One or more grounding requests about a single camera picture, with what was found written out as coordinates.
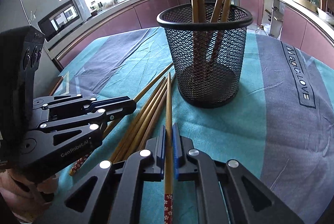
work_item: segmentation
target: basket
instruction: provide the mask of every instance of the basket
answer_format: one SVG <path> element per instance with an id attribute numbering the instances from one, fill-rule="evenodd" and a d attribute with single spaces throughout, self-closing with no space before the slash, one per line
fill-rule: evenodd
<path id="1" fill-rule="evenodd" d="M 250 12 L 231 5 L 227 22 L 210 23 L 214 5 L 205 3 L 206 23 L 192 22 L 191 4 L 157 16 L 165 28 L 179 92 L 185 101 L 201 108 L 225 105 L 237 94 L 246 30 L 253 22 Z"/>

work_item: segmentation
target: gray stripe on tablecloth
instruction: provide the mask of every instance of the gray stripe on tablecloth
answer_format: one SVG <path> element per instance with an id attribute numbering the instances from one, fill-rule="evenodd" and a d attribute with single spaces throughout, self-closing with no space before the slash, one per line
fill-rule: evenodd
<path id="1" fill-rule="evenodd" d="M 108 79 L 138 47 L 155 34 L 158 28 L 141 29 L 110 36 L 101 48 L 78 71 L 69 85 L 69 94 L 91 96 L 98 94 Z"/>
<path id="2" fill-rule="evenodd" d="M 293 69 L 283 51 L 287 45 L 265 36 L 257 36 L 257 43 L 267 106 L 261 181 L 305 224 L 314 224 L 334 194 L 332 104 L 310 56 L 290 47 L 313 88 L 316 108 L 300 104 Z"/>

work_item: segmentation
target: person's hand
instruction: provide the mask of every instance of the person's hand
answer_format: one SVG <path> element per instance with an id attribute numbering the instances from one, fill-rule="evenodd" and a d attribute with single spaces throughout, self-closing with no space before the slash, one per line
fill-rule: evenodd
<path id="1" fill-rule="evenodd" d="M 37 187 L 14 169 L 0 173 L 0 192 L 12 212 L 21 220 L 32 222 L 50 202 L 45 202 L 38 192 L 52 194 L 57 190 L 58 178 L 51 177 Z"/>

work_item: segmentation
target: countertop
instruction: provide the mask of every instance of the countertop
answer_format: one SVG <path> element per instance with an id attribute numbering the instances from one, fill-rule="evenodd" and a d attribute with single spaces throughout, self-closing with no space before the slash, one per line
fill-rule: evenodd
<path id="1" fill-rule="evenodd" d="M 55 45 L 50 50 L 50 58 L 53 59 L 59 53 L 66 48 L 71 42 L 73 42 L 76 38 L 78 38 L 81 34 L 91 29 L 93 26 L 103 21 L 104 19 L 110 17 L 111 15 L 121 11 L 124 8 L 131 6 L 141 0 L 126 0 L 120 4 L 114 5 L 110 8 L 107 8 L 103 12 L 99 13 L 97 16 L 87 19 L 87 21 L 83 22 L 80 26 L 78 26 L 71 33 L 63 37 L 57 45 Z"/>
<path id="2" fill-rule="evenodd" d="M 78 38 L 81 34 L 91 29 L 93 26 L 98 24 L 99 22 L 103 21 L 104 19 L 110 17 L 111 15 L 121 11 L 122 9 L 131 6 L 141 0 L 126 0 L 120 4 L 114 5 L 105 11 L 99 13 L 97 16 L 94 16 L 88 19 L 86 22 L 82 23 L 78 28 L 64 37 L 56 46 L 54 46 L 51 51 L 51 59 L 56 57 L 64 48 L 66 48 L 71 42 L 73 42 L 76 38 Z M 290 7 L 294 8 L 296 11 L 299 11 L 303 14 L 306 18 L 312 21 L 318 28 L 320 28 L 330 39 L 334 42 L 334 28 L 333 26 L 329 25 L 327 22 L 321 20 L 317 14 L 314 12 L 306 9 L 305 7 L 301 6 L 300 4 L 292 1 L 292 0 L 279 0 L 288 4 Z"/>
<path id="3" fill-rule="evenodd" d="M 301 6 L 300 4 L 292 1 L 292 0 L 279 0 L 281 2 L 284 2 L 285 4 L 289 5 L 296 11 L 299 11 L 301 14 L 306 16 L 310 21 L 312 21 L 315 25 L 317 25 L 320 29 L 323 30 L 324 33 L 327 34 L 327 36 L 332 39 L 332 42 L 334 42 L 334 27 L 328 24 L 327 22 L 323 21 L 318 17 L 318 15 L 307 8 Z"/>

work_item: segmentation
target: finger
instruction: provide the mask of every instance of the finger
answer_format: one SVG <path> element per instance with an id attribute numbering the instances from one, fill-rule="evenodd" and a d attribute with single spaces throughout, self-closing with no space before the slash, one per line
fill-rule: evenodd
<path id="1" fill-rule="evenodd" d="M 48 204 L 40 205 L 32 199 L 20 197 L 3 188 L 0 188 L 0 192 L 5 199 L 7 205 L 12 210 L 39 211 L 45 210 L 49 207 Z"/>
<path id="2" fill-rule="evenodd" d="M 37 185 L 37 190 L 40 192 L 44 192 L 45 194 L 54 193 L 57 191 L 57 188 L 58 188 L 58 178 L 57 179 L 49 178 Z"/>
<path id="3" fill-rule="evenodd" d="M 23 183 L 23 184 L 25 184 L 25 185 L 31 185 L 31 184 L 33 184 L 33 182 L 28 181 L 28 179 L 27 179 L 25 176 L 19 174 L 19 172 L 16 171 L 15 169 L 12 169 L 12 168 L 11 168 L 11 169 L 7 169 L 7 172 L 8 172 L 8 174 L 9 174 L 14 180 L 16 180 L 16 181 L 18 181 L 18 182 L 21 182 L 21 183 Z"/>
<path id="4" fill-rule="evenodd" d="M 31 199 L 32 195 L 30 191 L 25 191 L 21 187 L 19 187 L 16 182 L 11 178 L 8 172 L 0 173 L 0 187 L 4 188 L 15 195 Z"/>

